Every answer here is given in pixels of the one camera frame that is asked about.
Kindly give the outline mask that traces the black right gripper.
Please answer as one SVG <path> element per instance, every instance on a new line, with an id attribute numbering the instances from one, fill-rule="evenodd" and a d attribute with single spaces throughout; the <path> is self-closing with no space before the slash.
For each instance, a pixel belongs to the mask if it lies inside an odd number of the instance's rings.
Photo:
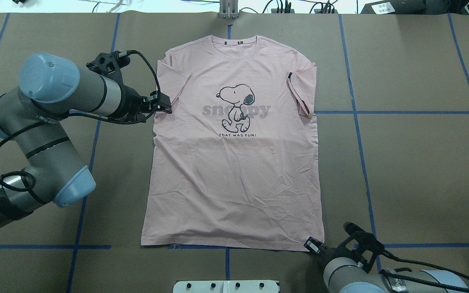
<path id="1" fill-rule="evenodd" d="M 335 258 L 351 258 L 351 252 L 344 243 L 341 243 L 337 247 L 330 247 L 314 237 L 308 237 L 307 241 L 304 243 L 304 247 L 311 252 L 311 254 L 319 255 L 318 265 L 328 265 L 328 263 Z"/>

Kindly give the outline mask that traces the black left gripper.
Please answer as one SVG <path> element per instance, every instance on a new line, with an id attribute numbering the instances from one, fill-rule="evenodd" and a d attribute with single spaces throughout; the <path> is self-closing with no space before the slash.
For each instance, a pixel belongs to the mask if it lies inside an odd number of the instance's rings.
<path id="1" fill-rule="evenodd" d="M 147 114 L 162 112 L 172 114 L 171 99 L 164 93 L 152 92 L 147 100 L 131 87 L 124 87 L 120 104 L 120 121 L 137 122 Z"/>

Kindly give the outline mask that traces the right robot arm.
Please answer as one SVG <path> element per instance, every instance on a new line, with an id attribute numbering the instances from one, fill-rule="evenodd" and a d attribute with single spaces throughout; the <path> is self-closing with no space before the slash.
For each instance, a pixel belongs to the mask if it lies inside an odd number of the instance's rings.
<path id="1" fill-rule="evenodd" d="M 348 237 L 335 248 L 309 237 L 304 247 L 314 254 L 330 293 L 465 293 L 467 284 L 455 273 L 444 269 L 412 271 L 406 268 L 382 269 L 370 273 L 374 258 L 384 251 L 375 237 L 357 241 L 356 249 Z"/>

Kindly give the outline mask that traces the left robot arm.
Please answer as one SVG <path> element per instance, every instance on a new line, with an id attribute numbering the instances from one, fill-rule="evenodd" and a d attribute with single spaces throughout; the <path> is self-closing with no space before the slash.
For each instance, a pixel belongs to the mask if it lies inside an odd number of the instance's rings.
<path id="1" fill-rule="evenodd" d="M 54 202 L 64 208 L 92 193 L 96 182 L 60 122 L 86 117 L 118 125 L 171 113 L 156 90 L 144 96 L 121 69 L 137 50 L 102 52 L 85 67 L 38 52 L 19 70 L 19 84 L 0 96 L 0 228 Z"/>

